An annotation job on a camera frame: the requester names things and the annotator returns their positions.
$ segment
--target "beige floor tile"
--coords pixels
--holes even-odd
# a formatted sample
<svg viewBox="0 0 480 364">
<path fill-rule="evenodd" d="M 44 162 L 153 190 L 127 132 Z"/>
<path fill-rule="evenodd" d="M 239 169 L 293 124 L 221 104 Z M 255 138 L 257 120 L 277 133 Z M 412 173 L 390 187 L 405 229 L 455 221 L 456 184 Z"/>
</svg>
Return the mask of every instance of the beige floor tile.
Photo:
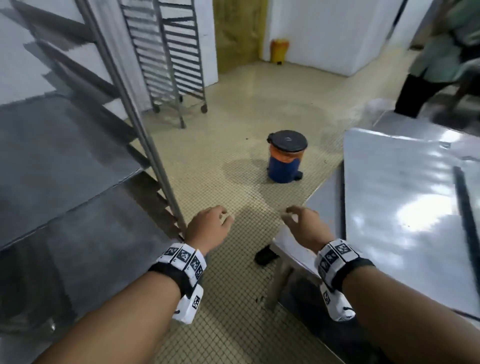
<svg viewBox="0 0 480 364">
<path fill-rule="evenodd" d="M 350 78 L 257 62 L 207 89 L 207 114 L 185 109 L 185 130 L 167 108 L 146 116 L 186 221 L 217 204 L 235 216 L 231 234 L 209 256 L 194 323 L 175 325 L 157 363 L 338 361 L 285 309 L 264 309 L 273 267 L 258 267 L 253 257 L 275 235 L 279 212 L 304 203 L 342 160 L 343 133 L 361 121 L 363 105 L 397 97 L 414 56 L 389 49 Z M 266 138 L 282 129 L 308 139 L 302 181 L 275 184 L 266 176 Z"/>
</svg>

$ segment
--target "blue trash can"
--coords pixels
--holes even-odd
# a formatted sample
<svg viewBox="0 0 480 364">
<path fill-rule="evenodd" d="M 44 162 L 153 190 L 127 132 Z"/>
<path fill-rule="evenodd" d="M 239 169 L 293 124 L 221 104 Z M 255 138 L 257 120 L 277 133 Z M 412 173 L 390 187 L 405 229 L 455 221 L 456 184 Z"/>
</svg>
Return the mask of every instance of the blue trash can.
<svg viewBox="0 0 480 364">
<path fill-rule="evenodd" d="M 301 180 L 303 173 L 299 166 L 308 146 L 307 138 L 293 130 L 281 130 L 270 134 L 267 141 L 270 143 L 268 177 L 277 183 Z"/>
</svg>

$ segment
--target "person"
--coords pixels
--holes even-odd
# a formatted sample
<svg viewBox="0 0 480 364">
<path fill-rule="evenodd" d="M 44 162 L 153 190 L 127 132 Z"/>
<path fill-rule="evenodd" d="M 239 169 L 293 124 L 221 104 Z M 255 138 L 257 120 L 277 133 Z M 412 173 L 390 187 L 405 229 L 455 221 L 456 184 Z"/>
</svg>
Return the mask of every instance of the person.
<svg viewBox="0 0 480 364">
<path fill-rule="evenodd" d="M 226 212 L 222 206 L 199 212 L 188 225 L 185 242 L 203 254 L 220 245 L 233 223 L 232 217 L 221 223 Z M 297 242 L 314 253 L 335 240 L 315 211 L 291 206 L 282 219 Z M 360 324 L 394 363 L 480 363 L 480 331 L 374 266 L 352 270 L 342 291 Z M 83 317 L 35 363 L 145 363 L 165 335 L 179 301 L 173 279 L 147 272 Z"/>
<path fill-rule="evenodd" d="M 418 117 L 425 102 L 457 81 L 480 57 L 480 1 L 444 0 L 433 37 L 413 62 L 397 99 L 397 114 Z"/>
</svg>

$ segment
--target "hand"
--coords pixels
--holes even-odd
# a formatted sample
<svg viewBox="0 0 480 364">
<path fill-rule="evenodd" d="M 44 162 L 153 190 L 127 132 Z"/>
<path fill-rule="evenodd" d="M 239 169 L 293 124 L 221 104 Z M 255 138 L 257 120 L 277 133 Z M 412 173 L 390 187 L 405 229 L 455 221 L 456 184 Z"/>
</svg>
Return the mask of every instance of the hand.
<svg viewBox="0 0 480 364">
<path fill-rule="evenodd" d="M 233 224 L 232 216 L 228 216 L 223 224 L 220 222 L 226 213 L 227 209 L 220 205 L 200 211 L 188 224 L 185 243 L 200 250 L 203 255 L 219 246 Z"/>
<path fill-rule="evenodd" d="M 299 217 L 298 222 L 291 214 Z M 290 206 L 287 213 L 282 214 L 282 220 L 288 226 L 295 240 L 315 254 L 329 242 L 335 240 L 328 225 L 320 219 L 318 212 L 300 206 Z"/>
</svg>

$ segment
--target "green shirt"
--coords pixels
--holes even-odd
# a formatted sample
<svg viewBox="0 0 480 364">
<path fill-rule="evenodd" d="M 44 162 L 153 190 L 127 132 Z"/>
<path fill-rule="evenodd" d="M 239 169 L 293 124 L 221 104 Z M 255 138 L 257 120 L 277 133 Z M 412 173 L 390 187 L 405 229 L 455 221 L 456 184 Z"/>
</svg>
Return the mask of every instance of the green shirt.
<svg viewBox="0 0 480 364">
<path fill-rule="evenodd" d="M 480 0 L 460 0 L 447 13 L 447 24 L 466 45 L 480 43 Z M 430 82 L 453 82 L 472 63 L 480 59 L 460 63 L 461 48 L 448 34 L 433 37 L 413 62 L 409 72 Z"/>
</svg>

